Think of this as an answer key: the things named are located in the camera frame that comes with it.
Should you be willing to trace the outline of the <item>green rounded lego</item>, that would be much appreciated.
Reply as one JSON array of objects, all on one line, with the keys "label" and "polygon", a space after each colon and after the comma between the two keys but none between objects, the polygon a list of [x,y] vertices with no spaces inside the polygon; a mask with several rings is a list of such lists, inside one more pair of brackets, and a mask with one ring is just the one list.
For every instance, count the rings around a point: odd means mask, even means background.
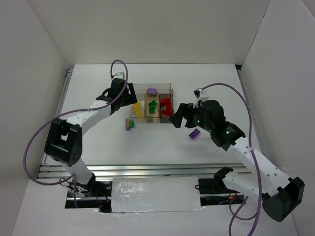
[{"label": "green rounded lego", "polygon": [[157,103],[155,100],[153,100],[153,101],[151,101],[151,102],[148,103],[149,109],[153,109],[153,108],[155,108],[157,105],[158,105],[158,103]]}]

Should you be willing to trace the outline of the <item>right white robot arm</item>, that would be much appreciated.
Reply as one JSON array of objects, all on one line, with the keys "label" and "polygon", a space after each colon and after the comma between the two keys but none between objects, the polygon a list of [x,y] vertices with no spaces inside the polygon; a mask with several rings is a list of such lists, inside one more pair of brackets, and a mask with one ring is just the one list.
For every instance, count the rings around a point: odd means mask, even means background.
[{"label": "right white robot arm", "polygon": [[266,214],[277,222],[282,222],[302,202],[305,183],[301,178],[291,178],[251,146],[245,133],[226,120],[219,102],[181,103],[169,120],[180,128],[183,119],[187,121],[186,128],[199,127],[209,132],[216,146],[235,156],[257,176],[257,181],[253,181],[232,168],[224,167],[215,174],[215,178],[226,188],[259,200]]}]

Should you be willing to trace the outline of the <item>purple tan flower lego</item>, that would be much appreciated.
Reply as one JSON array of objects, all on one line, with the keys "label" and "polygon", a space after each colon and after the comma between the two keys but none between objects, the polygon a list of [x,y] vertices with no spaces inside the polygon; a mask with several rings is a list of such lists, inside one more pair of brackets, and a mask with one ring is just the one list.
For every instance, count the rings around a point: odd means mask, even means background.
[{"label": "purple tan flower lego", "polygon": [[128,118],[126,118],[126,120],[125,120],[125,129],[126,129],[126,131],[129,131],[131,129],[130,119],[128,119]]}]

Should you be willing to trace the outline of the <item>green rectangular lego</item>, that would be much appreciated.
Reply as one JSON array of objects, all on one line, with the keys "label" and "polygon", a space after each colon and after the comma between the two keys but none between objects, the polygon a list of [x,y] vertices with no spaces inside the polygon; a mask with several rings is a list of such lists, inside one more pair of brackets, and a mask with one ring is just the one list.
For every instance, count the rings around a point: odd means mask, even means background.
[{"label": "green rectangular lego", "polygon": [[153,115],[155,113],[156,113],[156,108],[155,107],[149,108],[149,114],[150,115]]}]

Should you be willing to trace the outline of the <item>long yellow lego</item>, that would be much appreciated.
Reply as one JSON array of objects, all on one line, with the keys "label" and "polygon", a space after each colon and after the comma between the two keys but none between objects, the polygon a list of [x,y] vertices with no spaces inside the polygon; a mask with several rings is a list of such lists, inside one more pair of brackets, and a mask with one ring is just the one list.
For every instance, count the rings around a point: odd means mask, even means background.
[{"label": "long yellow lego", "polygon": [[137,116],[137,120],[138,120],[139,122],[142,122],[142,121],[143,121],[143,114],[142,114],[141,108],[135,108],[135,109],[134,109],[134,113],[135,113],[135,115]]}]

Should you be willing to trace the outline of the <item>purple rectangular lego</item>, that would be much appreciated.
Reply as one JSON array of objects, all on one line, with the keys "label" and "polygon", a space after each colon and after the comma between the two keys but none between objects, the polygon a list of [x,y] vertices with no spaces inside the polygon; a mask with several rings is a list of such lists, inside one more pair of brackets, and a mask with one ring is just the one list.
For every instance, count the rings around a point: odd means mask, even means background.
[{"label": "purple rectangular lego", "polygon": [[190,134],[189,134],[189,137],[192,139],[192,140],[195,140],[199,135],[200,135],[201,131],[199,129],[194,129]]}]

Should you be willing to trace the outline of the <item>purple rounded lego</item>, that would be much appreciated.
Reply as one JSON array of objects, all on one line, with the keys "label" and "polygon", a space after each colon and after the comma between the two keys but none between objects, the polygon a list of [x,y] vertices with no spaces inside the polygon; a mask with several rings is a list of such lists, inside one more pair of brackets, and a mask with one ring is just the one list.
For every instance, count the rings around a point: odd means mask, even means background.
[{"label": "purple rounded lego", "polygon": [[147,93],[147,94],[157,94],[158,91],[157,91],[157,89],[155,89],[155,88],[148,88],[148,89],[146,90],[146,93]]}]

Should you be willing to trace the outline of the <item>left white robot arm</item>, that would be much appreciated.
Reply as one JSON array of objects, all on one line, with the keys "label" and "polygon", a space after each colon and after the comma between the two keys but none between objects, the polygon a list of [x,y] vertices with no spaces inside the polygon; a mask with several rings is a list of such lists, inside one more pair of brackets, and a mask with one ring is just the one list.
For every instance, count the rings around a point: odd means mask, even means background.
[{"label": "left white robot arm", "polygon": [[101,183],[96,181],[81,158],[83,136],[101,120],[110,117],[119,108],[137,103],[133,83],[114,78],[111,87],[98,96],[92,105],[67,119],[56,118],[51,122],[44,152],[59,162],[76,184],[95,195]]}]

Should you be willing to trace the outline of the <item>yellow lego brick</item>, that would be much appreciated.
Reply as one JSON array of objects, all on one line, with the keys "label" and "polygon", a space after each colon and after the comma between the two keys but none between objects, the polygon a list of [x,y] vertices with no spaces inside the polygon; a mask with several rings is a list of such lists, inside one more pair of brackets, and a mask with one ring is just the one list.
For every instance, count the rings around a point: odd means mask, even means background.
[{"label": "yellow lego brick", "polygon": [[135,112],[140,112],[141,111],[141,103],[140,102],[135,103],[132,108]]}]

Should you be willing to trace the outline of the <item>red rounded lego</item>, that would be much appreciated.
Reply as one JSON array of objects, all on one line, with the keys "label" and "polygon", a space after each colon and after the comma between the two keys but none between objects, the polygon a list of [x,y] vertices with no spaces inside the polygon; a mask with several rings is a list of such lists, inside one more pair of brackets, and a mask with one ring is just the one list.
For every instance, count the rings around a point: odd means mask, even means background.
[{"label": "red rounded lego", "polygon": [[170,98],[169,97],[166,97],[166,98],[163,98],[161,101],[160,101],[160,106],[166,106],[168,103],[170,103]]}]

